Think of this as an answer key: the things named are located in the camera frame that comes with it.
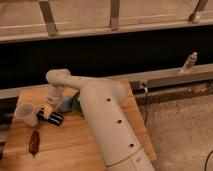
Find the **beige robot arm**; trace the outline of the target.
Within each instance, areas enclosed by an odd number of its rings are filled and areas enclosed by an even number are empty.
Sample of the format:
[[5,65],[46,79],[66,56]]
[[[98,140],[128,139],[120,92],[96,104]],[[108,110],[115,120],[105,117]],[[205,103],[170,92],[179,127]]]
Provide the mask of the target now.
[[72,76],[68,69],[46,73],[47,102],[57,109],[66,87],[79,90],[84,118],[96,140],[106,171],[155,171],[148,155],[130,126],[121,103],[127,97],[119,81]]

